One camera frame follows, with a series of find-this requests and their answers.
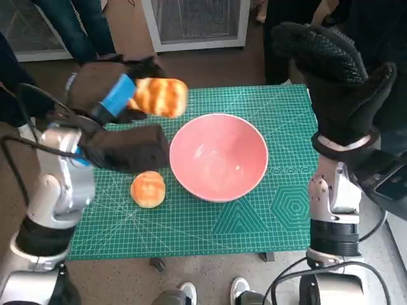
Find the green cutting mat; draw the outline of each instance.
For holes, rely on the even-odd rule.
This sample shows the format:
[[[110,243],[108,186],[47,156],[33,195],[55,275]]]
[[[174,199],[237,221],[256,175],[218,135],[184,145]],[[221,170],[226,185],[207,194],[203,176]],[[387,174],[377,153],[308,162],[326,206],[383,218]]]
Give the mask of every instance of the green cutting mat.
[[[95,169],[96,195],[74,236],[70,259],[165,257],[301,250],[308,246],[307,184],[317,154],[310,137],[316,124],[303,85],[190,90],[186,114],[150,117],[171,140],[193,118],[225,112],[251,122],[264,136],[270,159],[259,186],[230,203],[197,199],[170,169],[158,208],[139,208],[130,197],[134,176]],[[127,126],[110,125],[118,130]]]

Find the pink bowl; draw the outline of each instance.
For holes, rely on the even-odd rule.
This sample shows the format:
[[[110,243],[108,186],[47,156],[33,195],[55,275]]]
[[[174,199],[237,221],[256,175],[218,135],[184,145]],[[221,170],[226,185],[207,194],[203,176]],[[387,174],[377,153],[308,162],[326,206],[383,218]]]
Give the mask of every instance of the pink bowl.
[[[258,130],[229,114],[208,114],[186,123],[170,147],[171,169],[195,196],[227,202],[246,195],[263,178],[268,150]]]

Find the gripper glove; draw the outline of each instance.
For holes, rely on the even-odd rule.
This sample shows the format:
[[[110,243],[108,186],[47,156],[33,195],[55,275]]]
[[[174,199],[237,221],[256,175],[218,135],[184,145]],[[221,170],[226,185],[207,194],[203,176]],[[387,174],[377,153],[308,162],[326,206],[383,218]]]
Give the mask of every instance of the gripper glove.
[[[284,22],[272,37],[275,52],[292,57],[304,75],[321,135],[347,146],[372,131],[396,78],[394,64],[368,75],[353,41],[333,28]]]

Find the bread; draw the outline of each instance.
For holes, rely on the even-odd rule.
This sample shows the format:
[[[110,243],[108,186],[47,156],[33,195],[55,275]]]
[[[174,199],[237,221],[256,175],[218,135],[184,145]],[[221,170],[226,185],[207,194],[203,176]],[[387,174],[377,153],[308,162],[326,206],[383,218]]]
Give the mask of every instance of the bread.
[[[188,87],[178,79],[138,79],[137,91],[128,101],[128,107],[146,114],[177,118],[184,114]]]
[[[157,172],[144,172],[138,175],[130,186],[133,200],[142,208],[155,208],[165,198],[165,183]]]

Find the gray floor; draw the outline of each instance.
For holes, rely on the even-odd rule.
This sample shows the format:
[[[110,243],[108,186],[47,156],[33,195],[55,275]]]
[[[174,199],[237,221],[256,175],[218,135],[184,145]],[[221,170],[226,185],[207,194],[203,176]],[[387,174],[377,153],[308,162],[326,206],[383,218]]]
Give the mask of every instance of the gray floor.
[[[133,9],[125,0],[109,0],[107,17],[118,51],[128,56],[143,56],[153,51],[148,31],[136,1]],[[167,72],[183,79],[190,87],[237,86],[262,84],[262,29],[251,22],[244,51],[205,50],[164,54],[160,61]],[[41,62],[25,65],[39,84],[58,97],[63,96],[64,83],[77,69],[71,61]],[[0,125],[0,135],[13,133]],[[13,150],[24,179],[34,189],[38,166],[30,149]],[[0,159],[0,256],[8,238],[15,232],[24,214],[21,195],[11,178],[4,158]],[[378,210],[369,201],[362,203],[361,231],[365,233],[378,218]],[[362,244],[368,263],[377,267],[390,288],[393,304],[406,304],[407,282],[392,238],[386,228]],[[163,290],[175,288],[184,281],[197,285],[199,304],[228,304],[231,281],[246,277],[252,289],[264,292],[268,283],[303,252],[281,252],[276,262],[265,264],[255,254],[216,255],[211,257],[172,257],[166,259],[167,272],[157,274],[147,259],[115,261],[75,261],[69,267],[80,289],[83,304],[150,304]],[[298,282],[279,287],[279,304],[296,304]],[[370,277],[370,304],[385,304],[378,282]]]

